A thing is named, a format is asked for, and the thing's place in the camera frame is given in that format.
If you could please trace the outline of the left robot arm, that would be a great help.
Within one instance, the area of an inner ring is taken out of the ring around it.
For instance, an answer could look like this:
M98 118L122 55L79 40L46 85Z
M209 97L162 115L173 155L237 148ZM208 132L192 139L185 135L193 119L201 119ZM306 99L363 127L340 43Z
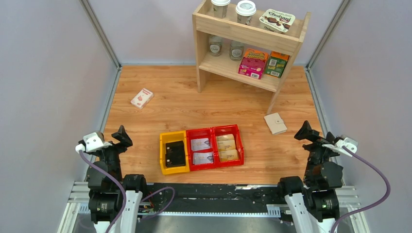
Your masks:
M124 126L112 137L116 143L105 141L96 131L84 136L76 147L88 164L90 218L98 233L134 233L140 202L148 197L149 189L143 175L122 175L120 154L133 144Z

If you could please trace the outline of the yellow plastic bin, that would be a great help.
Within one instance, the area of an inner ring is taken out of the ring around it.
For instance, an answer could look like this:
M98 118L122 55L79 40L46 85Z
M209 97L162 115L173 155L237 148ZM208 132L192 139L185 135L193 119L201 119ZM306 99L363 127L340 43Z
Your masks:
M190 172L186 131L161 133L159 144L163 175Z

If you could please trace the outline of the red plastic bin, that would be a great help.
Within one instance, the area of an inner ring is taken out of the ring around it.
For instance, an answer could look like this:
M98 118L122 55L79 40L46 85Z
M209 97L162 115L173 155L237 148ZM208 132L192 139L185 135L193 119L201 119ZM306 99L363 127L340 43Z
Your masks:
M238 125L212 127L215 167L241 166L244 149Z
M198 171L216 168L216 147L212 128L201 128L186 131L189 168Z

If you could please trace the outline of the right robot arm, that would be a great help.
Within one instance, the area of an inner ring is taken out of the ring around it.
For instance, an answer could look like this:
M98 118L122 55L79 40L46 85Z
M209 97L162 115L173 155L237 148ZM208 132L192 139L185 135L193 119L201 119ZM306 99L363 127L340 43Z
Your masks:
M343 167L330 160L338 156L327 148L334 140L333 134L323 138L306 120L294 138L311 142L302 146L309 152L305 174L302 179L281 178L278 199L288 205L298 233L334 233L332 226L340 217L336 189L343 185Z

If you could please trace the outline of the beige card holder wallet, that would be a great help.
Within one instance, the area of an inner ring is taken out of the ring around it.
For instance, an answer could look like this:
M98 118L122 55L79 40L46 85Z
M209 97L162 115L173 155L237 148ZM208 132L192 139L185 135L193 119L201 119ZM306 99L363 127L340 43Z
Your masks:
M284 133L287 130L287 127L283 119L280 117L279 113L266 115L264 117L264 120L268 128L270 129L272 135Z

